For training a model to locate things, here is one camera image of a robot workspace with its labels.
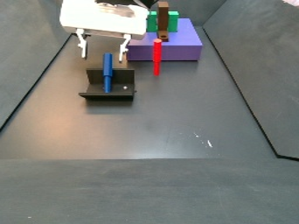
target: green block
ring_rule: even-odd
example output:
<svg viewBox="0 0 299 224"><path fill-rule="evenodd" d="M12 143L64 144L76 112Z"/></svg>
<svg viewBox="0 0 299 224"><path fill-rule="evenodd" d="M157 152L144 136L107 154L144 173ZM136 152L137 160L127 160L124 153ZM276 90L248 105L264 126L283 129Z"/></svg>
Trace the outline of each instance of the green block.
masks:
<svg viewBox="0 0 299 224"><path fill-rule="evenodd" d="M148 12L147 20L156 20L156 11L149 11Z"/></svg>
<svg viewBox="0 0 299 224"><path fill-rule="evenodd" d="M177 32L179 12L169 11L168 32Z"/></svg>
<svg viewBox="0 0 299 224"><path fill-rule="evenodd" d="M180 14L179 11L168 11L169 19L177 19Z"/></svg>
<svg viewBox="0 0 299 224"><path fill-rule="evenodd" d="M177 32L177 21L179 21L179 11L168 11L168 32ZM156 25L156 17L157 13L156 11L148 12L147 17L147 32L156 32L157 31L157 25Z"/></svg>
<svg viewBox="0 0 299 224"><path fill-rule="evenodd" d="M156 32L157 31L157 25L147 26L145 31L147 32Z"/></svg>

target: white scratch mark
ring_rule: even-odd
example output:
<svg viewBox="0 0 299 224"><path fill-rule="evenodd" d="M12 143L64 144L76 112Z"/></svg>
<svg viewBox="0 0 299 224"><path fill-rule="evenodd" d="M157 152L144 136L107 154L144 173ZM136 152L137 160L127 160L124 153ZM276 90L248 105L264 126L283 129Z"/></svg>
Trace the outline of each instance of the white scratch mark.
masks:
<svg viewBox="0 0 299 224"><path fill-rule="evenodd" d="M212 148L212 145L211 145L211 140L208 140L208 145L209 145L209 147Z"/></svg>

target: gray table surface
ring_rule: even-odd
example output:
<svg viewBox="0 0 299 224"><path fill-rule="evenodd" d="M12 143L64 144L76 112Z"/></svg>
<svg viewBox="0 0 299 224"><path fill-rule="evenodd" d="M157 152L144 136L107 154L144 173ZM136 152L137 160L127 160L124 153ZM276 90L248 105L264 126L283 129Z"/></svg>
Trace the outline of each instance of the gray table surface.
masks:
<svg viewBox="0 0 299 224"><path fill-rule="evenodd" d="M88 60L68 44L0 134L0 158L244 158L275 155L200 27L199 61L117 63L121 39L91 37ZM85 68L135 69L135 100L88 102Z"/></svg>

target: gray wall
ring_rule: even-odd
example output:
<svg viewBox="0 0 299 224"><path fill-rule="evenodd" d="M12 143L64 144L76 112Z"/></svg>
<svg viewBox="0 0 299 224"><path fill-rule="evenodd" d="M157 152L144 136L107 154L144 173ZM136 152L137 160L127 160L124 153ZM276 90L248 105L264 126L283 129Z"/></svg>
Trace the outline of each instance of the gray wall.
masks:
<svg viewBox="0 0 299 224"><path fill-rule="evenodd" d="M299 158L299 10L228 0L203 27L276 153Z"/></svg>
<svg viewBox="0 0 299 224"><path fill-rule="evenodd" d="M181 18L189 18L193 25L203 25L225 1L227 0L167 0L171 10L179 11Z"/></svg>
<svg viewBox="0 0 299 224"><path fill-rule="evenodd" d="M0 3L0 128L68 38L61 0Z"/></svg>

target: purple platform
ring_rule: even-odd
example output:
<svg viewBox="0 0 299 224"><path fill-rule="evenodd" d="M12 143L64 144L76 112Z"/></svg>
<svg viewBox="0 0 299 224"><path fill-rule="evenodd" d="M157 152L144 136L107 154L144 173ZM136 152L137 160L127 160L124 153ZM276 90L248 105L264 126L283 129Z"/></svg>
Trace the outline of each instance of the purple platform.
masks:
<svg viewBox="0 0 299 224"><path fill-rule="evenodd" d="M131 40L127 60L153 60L156 33L148 32L143 40ZM197 60L201 56L201 40L188 18L179 18L177 32L169 32L169 42L163 42L163 60Z"/></svg>

